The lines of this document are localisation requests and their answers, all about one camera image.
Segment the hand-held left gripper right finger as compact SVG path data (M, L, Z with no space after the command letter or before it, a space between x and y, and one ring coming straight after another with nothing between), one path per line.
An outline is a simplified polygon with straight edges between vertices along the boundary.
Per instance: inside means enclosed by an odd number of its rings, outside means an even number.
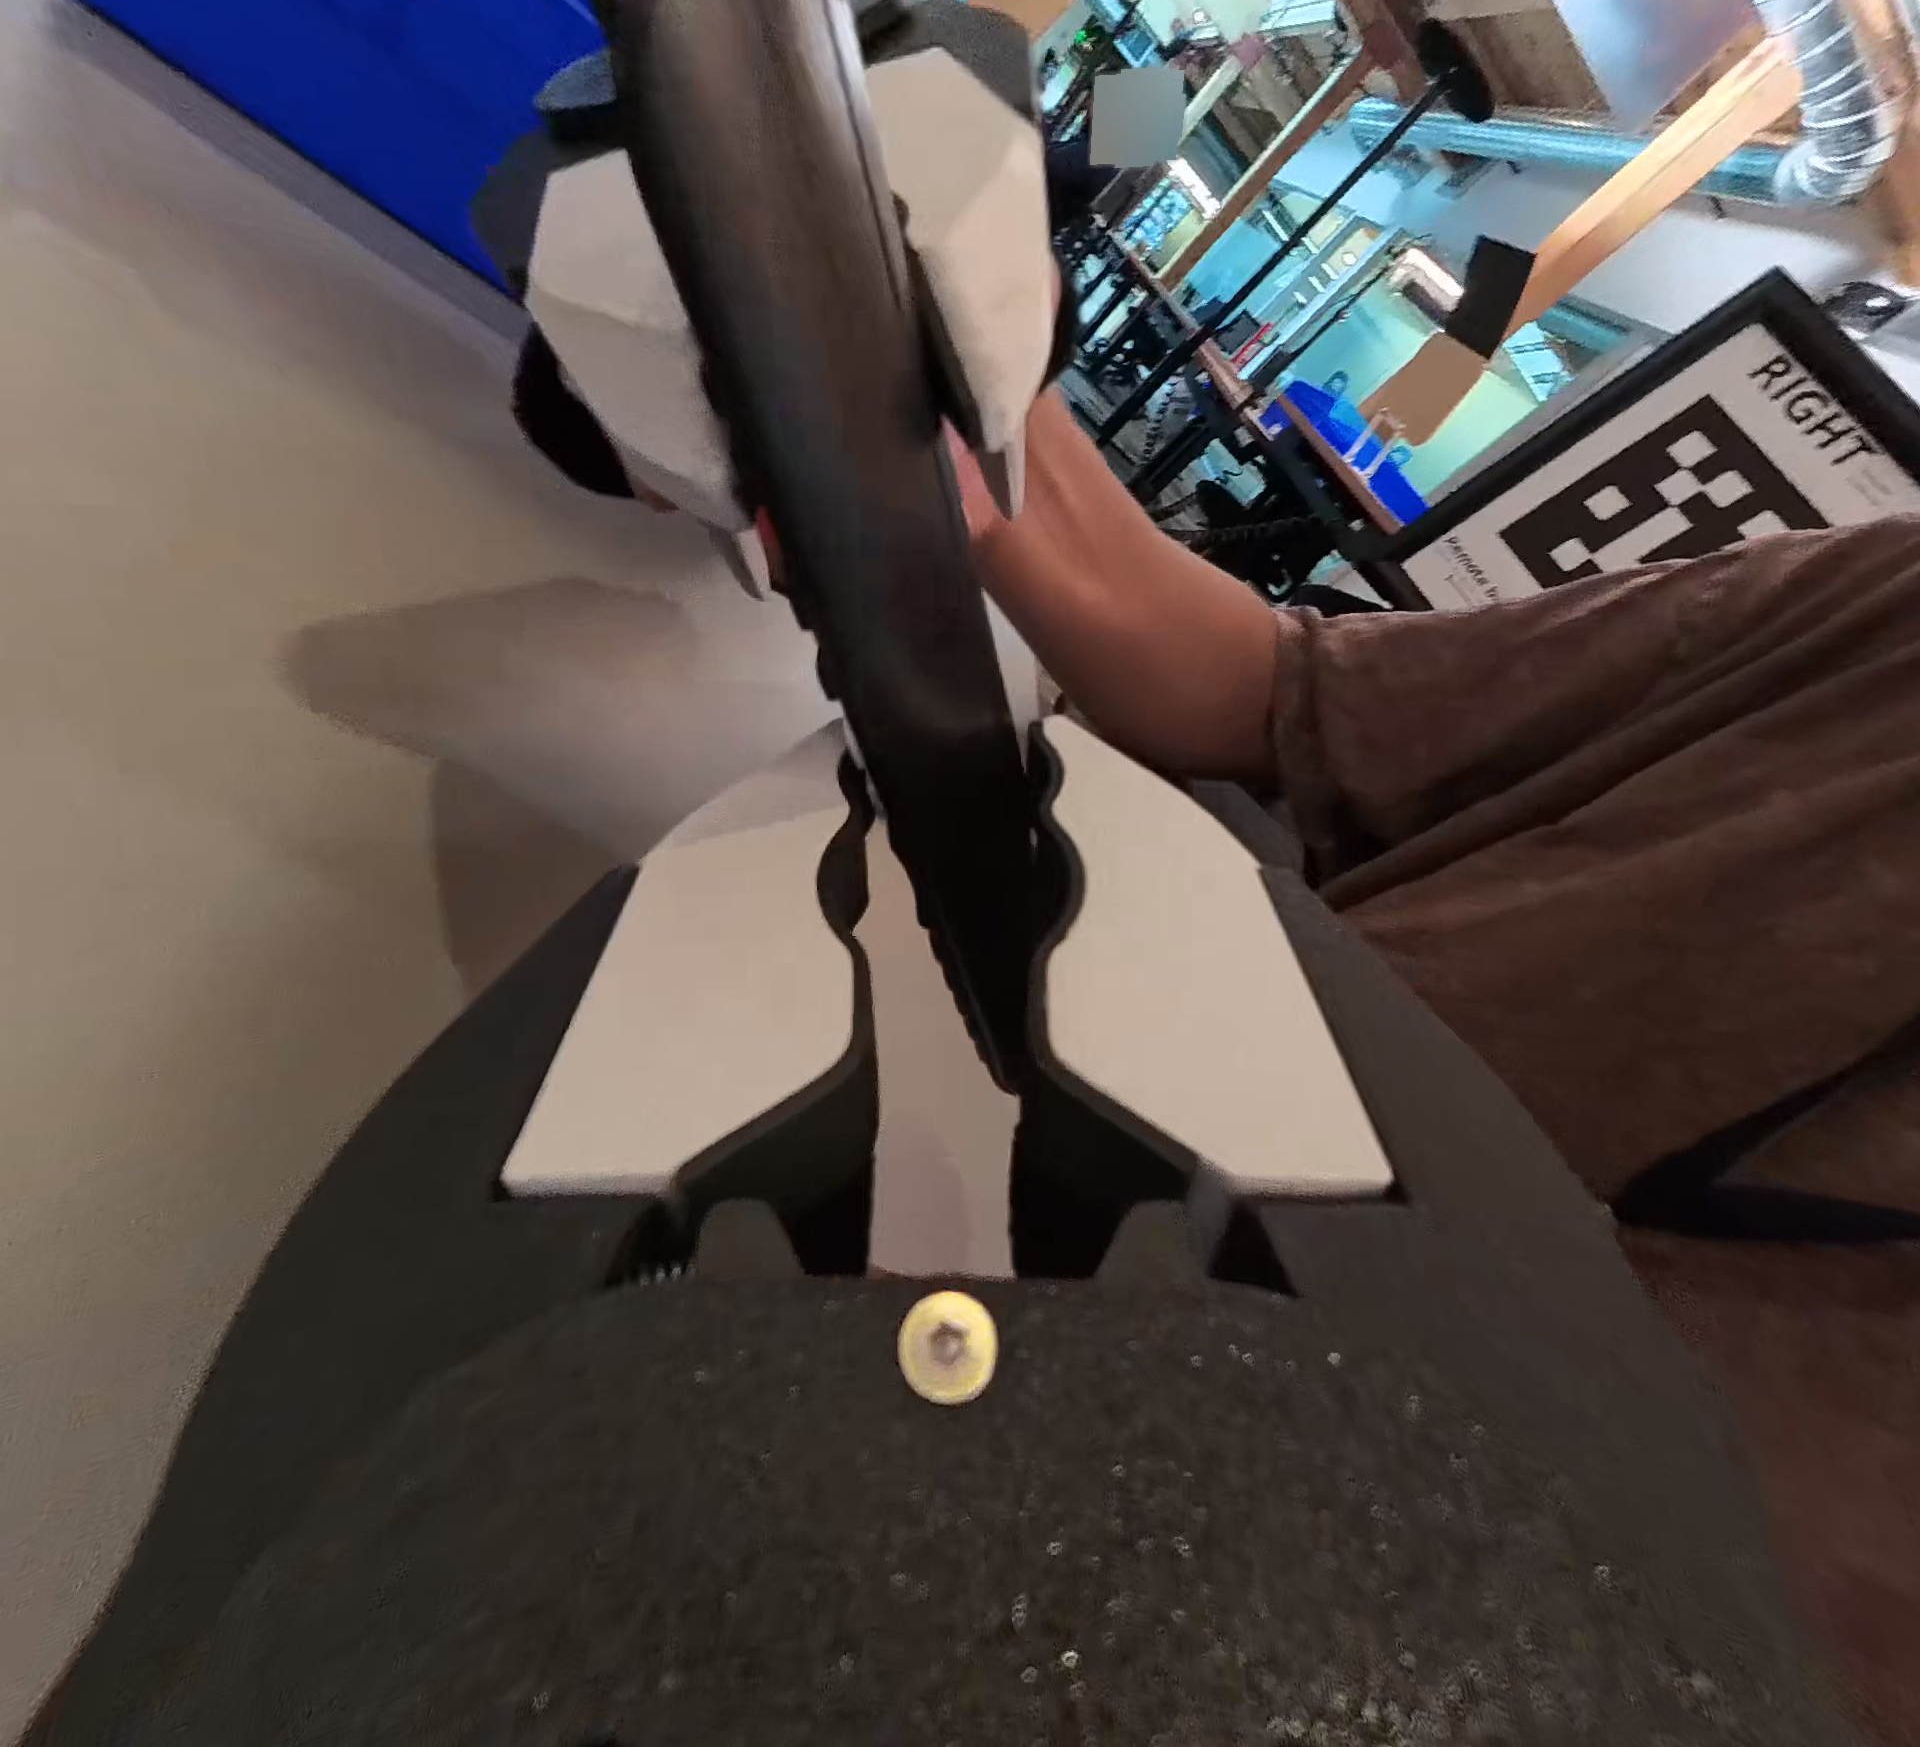
M1037 733L1080 874L1044 964L1059 1067L1239 1192L1381 1197L1391 1160L1260 857L1069 714Z

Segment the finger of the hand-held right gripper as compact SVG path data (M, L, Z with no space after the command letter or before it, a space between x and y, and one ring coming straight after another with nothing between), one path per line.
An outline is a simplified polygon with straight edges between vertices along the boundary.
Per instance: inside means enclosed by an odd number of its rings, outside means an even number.
M1014 520L1060 303L1032 53L912 48L868 66L868 98L938 413Z
M770 597L770 558L711 403L698 338L622 148L547 177L526 309L562 384L611 444L614 487L700 525Z

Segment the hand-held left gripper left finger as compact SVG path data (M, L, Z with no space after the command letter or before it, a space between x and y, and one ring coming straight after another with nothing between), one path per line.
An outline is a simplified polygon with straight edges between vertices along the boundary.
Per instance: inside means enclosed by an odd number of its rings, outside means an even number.
M854 950L821 869L858 825L829 723L676 822L638 864L502 1164L518 1201L691 1197L698 1164L854 1046Z

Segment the black remote control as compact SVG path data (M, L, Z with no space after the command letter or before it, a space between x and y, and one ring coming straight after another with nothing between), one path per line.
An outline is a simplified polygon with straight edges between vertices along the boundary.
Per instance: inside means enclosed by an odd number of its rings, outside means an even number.
M709 402L993 1079L1029 1078L1037 816L847 0L617 0L625 146Z

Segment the grey desk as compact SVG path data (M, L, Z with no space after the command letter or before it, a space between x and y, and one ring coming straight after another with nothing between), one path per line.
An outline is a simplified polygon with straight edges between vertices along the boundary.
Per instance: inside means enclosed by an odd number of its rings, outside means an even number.
M14 1741L373 1102L831 707L523 444L491 288L73 0L6 0L2 119Z

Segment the person's right hand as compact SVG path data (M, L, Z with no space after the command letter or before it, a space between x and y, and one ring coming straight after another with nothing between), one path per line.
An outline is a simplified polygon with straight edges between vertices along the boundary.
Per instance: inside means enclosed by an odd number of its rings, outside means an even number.
M938 427L973 569L1038 665L1111 741L1154 752L1173 718L1154 651L1168 544L1055 392L1027 422L1027 485L1005 513L960 430Z

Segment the long wooden table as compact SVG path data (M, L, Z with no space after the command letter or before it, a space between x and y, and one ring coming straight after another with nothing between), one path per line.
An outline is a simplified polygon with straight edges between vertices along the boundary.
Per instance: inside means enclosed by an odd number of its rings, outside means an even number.
M1338 539L1399 534L1410 510L1381 496L1381 478L1400 444L1371 438L1369 428L1334 444L1296 386L1309 378L1312 348L1347 322L1416 248L1405 232L1388 230L1288 317L1256 320L1238 346L1209 332L1173 359L1168 381L1185 390L1185 415L1164 419L1138 445L1127 445L1134 415L1118 413L1118 438L1109 441L1141 510L1173 516L1173 487L1220 455L1231 468L1230 494L1245 516L1306 513Z

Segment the small blue plastic bin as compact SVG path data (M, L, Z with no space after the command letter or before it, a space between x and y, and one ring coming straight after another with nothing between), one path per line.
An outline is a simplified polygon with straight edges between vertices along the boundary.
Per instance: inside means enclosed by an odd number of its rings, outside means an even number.
M1399 422L1367 419L1345 392L1304 378L1283 381L1276 407L1380 529L1399 532L1427 513L1427 496L1410 479L1413 445Z

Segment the brown cardboard panel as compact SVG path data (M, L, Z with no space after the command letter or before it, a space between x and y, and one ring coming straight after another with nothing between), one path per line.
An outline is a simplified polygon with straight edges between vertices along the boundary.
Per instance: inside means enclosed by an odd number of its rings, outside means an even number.
M1489 354L1436 330L1380 390L1359 402L1367 424L1426 445L1457 411L1489 366Z

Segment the black light stand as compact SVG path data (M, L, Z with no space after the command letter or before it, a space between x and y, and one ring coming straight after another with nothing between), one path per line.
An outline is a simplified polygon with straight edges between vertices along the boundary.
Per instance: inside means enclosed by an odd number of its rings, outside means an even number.
M1190 332L1181 335L1165 358L1147 373L1138 386L1118 403L1118 409L1094 430L1094 441L1100 445L1115 441L1132 415L1136 415L1152 402L1157 390L1173 375L1181 375L1187 366L1187 359L1195 359L1197 352L1212 342L1223 326L1231 320L1238 310L1276 271L1283 270L1296 249L1309 244L1312 230L1331 213L1340 211L1347 195L1400 144L1408 128L1416 128L1427 115L1427 109L1445 106L1473 124L1479 124L1491 115L1495 96L1489 80L1454 28L1443 22L1426 19L1416 34L1416 53L1427 76L1420 98L1405 103L1400 118L1388 128L1388 132L1358 157L1342 181L1309 213L1304 222L1288 230L1283 242L1267 257L1267 262L1256 271L1249 271L1235 294L1220 299L1212 313L1201 317Z

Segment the black flat panel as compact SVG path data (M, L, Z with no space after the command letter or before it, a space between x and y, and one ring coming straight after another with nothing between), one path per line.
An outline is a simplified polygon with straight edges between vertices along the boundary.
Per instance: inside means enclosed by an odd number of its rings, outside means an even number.
M1516 322L1534 264L1534 249L1479 235L1443 332L1454 346L1491 359Z

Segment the wooden beam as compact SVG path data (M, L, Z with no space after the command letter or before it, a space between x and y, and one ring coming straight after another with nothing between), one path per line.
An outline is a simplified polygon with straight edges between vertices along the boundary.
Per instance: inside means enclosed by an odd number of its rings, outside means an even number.
M1506 330L1539 320L1798 99L1801 71L1789 39L1752 47L1541 240Z

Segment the black framed marker sign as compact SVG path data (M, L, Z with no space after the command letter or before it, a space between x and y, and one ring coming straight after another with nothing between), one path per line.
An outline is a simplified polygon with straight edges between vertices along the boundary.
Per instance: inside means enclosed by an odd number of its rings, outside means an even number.
M1359 574L1391 607L1475 610L1768 534L1914 513L1916 297L1884 338L1765 271L1454 479Z

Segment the person's brown shirt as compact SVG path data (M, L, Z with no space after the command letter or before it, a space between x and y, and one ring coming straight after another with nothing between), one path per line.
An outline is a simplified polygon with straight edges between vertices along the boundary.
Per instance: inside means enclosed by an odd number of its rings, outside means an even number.
M1791 1246L1620 1230L1730 1398L1791 1595L1858 1729L1918 1741L1916 1242Z

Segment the silver ventilation duct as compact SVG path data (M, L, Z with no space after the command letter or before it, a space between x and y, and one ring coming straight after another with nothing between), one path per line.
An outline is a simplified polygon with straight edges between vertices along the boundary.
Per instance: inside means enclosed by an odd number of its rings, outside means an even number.
M1617 177L1693 146L1693 191L1789 211L1865 199L1916 107L1899 0L1549 0L1588 58L1614 128L1469 119L1363 99L1355 136L1534 169Z

